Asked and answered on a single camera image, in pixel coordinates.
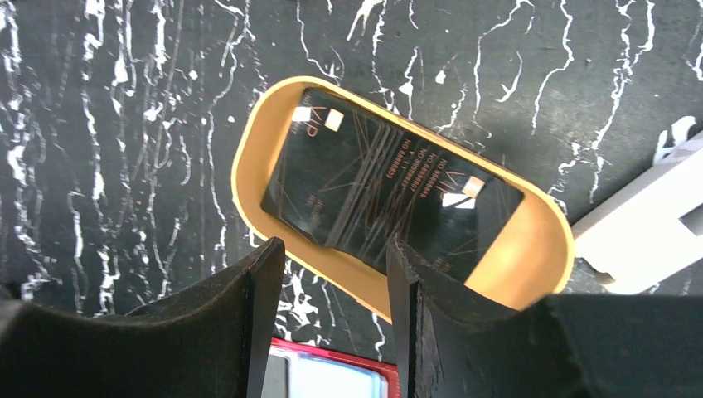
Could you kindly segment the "red card holder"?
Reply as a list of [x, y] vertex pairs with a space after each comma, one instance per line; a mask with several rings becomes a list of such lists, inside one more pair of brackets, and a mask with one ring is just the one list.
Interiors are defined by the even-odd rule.
[[395, 365], [274, 338], [261, 395], [398, 398], [401, 389]]

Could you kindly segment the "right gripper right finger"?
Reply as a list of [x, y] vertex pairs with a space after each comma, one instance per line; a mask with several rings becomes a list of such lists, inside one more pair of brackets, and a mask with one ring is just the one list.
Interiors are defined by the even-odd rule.
[[516, 311], [386, 252], [403, 397], [699, 397], [699, 296], [551, 294]]

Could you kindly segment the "yellow oval tray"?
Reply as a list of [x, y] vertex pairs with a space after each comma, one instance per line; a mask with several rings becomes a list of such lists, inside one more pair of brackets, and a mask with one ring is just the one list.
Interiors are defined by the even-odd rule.
[[259, 97], [246, 122], [231, 172], [231, 186], [235, 206], [255, 235], [262, 239], [274, 236], [283, 239], [290, 258], [350, 294], [381, 318], [390, 320], [386, 263], [385, 271], [379, 272], [346, 253], [315, 245], [262, 209], [261, 202], [293, 112], [308, 88], [328, 92], [416, 133], [522, 192], [521, 204], [468, 278], [458, 281], [449, 276], [451, 279], [513, 310], [527, 308], [543, 296], [564, 288], [573, 267], [573, 236], [563, 212], [546, 193], [429, 129], [312, 76], [291, 77], [272, 85]]

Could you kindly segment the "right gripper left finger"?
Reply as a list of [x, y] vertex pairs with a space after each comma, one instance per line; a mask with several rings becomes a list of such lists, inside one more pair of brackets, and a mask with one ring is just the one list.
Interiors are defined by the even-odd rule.
[[1, 287], [4, 397], [258, 397], [284, 273], [279, 238], [125, 315], [82, 318]]

